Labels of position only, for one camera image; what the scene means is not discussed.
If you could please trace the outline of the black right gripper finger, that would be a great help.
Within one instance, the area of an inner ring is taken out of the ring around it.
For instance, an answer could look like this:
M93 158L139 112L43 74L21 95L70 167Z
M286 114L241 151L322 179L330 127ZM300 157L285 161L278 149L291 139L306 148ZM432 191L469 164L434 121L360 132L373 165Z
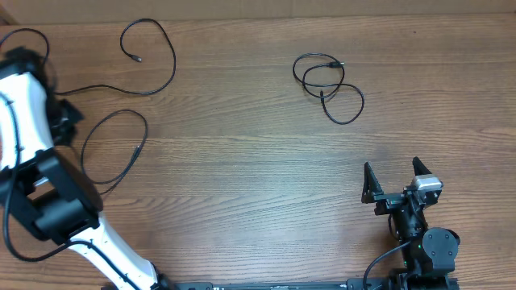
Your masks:
M423 164L423 162L415 156L412 160L412 165L414 168L414 174L416 176L430 175L431 171Z
M373 203L379 196L383 194L383 189L376 178L369 162L364 164L364 186L361 202L368 204Z

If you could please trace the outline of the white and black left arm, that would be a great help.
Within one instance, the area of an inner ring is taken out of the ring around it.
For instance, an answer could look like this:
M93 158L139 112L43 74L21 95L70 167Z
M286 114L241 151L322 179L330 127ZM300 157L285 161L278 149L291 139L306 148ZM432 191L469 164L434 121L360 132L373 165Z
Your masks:
M1 204L7 249L28 261L9 238L15 218L34 238L89 260L113 289L170 289L172 283L112 228L93 182L56 150L68 146L82 114L56 99L41 55L24 47L1 62Z

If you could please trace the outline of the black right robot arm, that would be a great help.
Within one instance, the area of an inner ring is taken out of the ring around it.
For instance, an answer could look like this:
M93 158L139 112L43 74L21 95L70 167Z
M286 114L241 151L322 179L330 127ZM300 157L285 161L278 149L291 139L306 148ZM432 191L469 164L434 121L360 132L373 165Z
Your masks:
M388 217L390 234L399 245L375 258L364 271L362 289L457 289L448 274L456 268L460 237L442 227L428 226L424 209L438 203L443 182L418 157L412 160L414 178L399 193L385 193L370 163L364 164L361 202L374 204L377 216ZM388 256L402 253L403 268L383 279L371 279L372 268Z

